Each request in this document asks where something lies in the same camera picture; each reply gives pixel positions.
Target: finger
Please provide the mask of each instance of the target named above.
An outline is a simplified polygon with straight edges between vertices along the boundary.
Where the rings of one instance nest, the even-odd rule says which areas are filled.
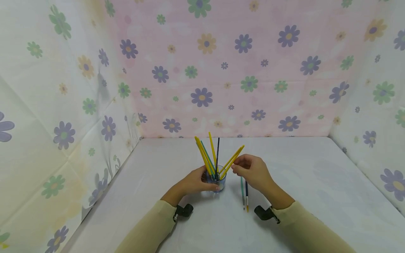
[[[233,170],[233,173],[236,173],[244,178],[246,178],[246,175],[249,172],[249,170],[247,170],[239,165],[236,165],[236,164],[232,164],[231,168]]]

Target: beige sleeve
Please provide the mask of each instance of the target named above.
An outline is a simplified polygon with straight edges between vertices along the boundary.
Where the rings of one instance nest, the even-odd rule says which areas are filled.
[[[355,252],[297,201],[286,209],[272,210],[280,220],[281,230],[300,252]]]
[[[159,200],[132,228],[115,253],[155,253],[159,244],[172,231],[176,208]]]

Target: clear plastic cup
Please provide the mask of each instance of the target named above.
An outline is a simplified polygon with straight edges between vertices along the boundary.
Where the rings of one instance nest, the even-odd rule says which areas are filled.
[[[222,166],[218,165],[218,173],[222,170]],[[225,180],[226,180],[226,175],[222,180],[215,181],[211,178],[211,176],[208,174],[208,171],[206,171],[206,176],[207,176],[207,183],[210,184],[216,184],[220,187],[219,191],[212,191],[212,192],[221,192],[225,188]]]

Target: black clamp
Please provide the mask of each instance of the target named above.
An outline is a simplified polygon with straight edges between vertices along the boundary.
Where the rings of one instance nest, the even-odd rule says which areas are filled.
[[[194,210],[194,207],[190,204],[187,204],[184,208],[177,205],[175,215],[173,216],[174,222],[177,221],[177,217],[179,215],[183,216],[183,217],[189,217],[191,215],[191,213],[193,212],[193,210]]]
[[[259,218],[260,218],[262,221],[267,221],[267,220],[270,220],[271,218],[274,218],[274,219],[276,220],[277,224],[280,223],[280,220],[279,220],[279,219],[277,218],[277,216],[273,213],[273,211],[270,209],[270,207],[269,207],[267,210],[264,210],[264,209],[262,208],[262,206],[257,206],[257,207],[254,209],[254,213],[255,213],[257,216],[259,216]]]

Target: white fabric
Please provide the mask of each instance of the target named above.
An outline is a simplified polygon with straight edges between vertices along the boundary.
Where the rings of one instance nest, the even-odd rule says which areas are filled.
[[[219,164],[241,145],[243,153],[262,157],[274,180],[357,252],[404,248],[403,216],[331,139],[222,138]],[[194,139],[143,139],[63,252],[113,252],[170,186],[201,165]],[[191,217],[178,220],[158,252],[293,251],[273,220],[261,221],[253,212],[269,203],[251,187],[250,211],[243,211],[240,179],[231,171],[223,192],[188,196],[181,205],[186,203],[194,207]]]

